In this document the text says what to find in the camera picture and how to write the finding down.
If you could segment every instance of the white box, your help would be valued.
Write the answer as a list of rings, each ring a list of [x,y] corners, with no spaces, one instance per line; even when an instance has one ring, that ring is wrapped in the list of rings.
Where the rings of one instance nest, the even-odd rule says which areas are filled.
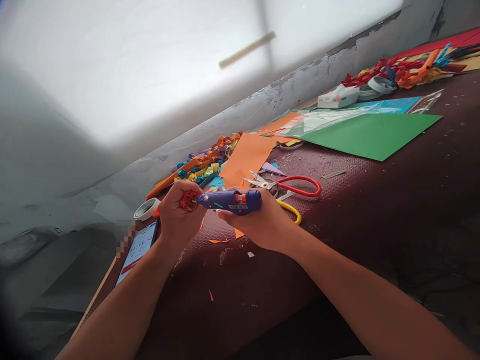
[[[340,84],[335,90],[318,97],[318,108],[323,109],[340,109],[347,105],[356,103],[359,99],[360,88],[345,87]]]

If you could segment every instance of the phone screen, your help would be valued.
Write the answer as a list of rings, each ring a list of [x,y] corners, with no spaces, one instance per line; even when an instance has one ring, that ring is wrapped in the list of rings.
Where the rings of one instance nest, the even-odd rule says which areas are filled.
[[[142,256],[144,256],[150,249],[154,242],[155,234],[157,232],[157,224],[159,221],[154,221],[147,227],[140,230],[133,239],[128,255],[126,256],[123,267],[120,271],[120,276],[116,282],[117,286],[127,276],[127,274],[137,265]]]

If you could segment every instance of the green cardboard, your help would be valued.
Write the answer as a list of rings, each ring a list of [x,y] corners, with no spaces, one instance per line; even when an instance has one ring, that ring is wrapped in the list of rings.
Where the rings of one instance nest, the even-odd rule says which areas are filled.
[[[364,114],[298,137],[344,153],[384,161],[441,118],[428,114]]]

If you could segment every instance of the white tape roll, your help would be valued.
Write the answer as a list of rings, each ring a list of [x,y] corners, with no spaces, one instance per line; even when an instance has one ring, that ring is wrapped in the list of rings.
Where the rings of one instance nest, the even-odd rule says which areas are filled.
[[[160,205],[160,200],[156,197],[151,198],[150,200],[145,201],[140,207],[133,213],[135,220],[145,221],[150,219],[155,210],[158,209]]]
[[[381,77],[374,76],[368,82],[368,86],[380,94],[388,95],[395,91],[396,86],[390,86],[390,80]]]

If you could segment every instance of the blue hot glue gun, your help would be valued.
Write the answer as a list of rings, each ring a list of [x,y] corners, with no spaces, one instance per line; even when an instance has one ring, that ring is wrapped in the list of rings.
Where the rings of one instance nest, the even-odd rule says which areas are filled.
[[[238,190],[207,192],[197,196],[196,203],[207,209],[228,210],[237,215],[247,215],[262,208],[262,195],[258,190],[241,193]]]

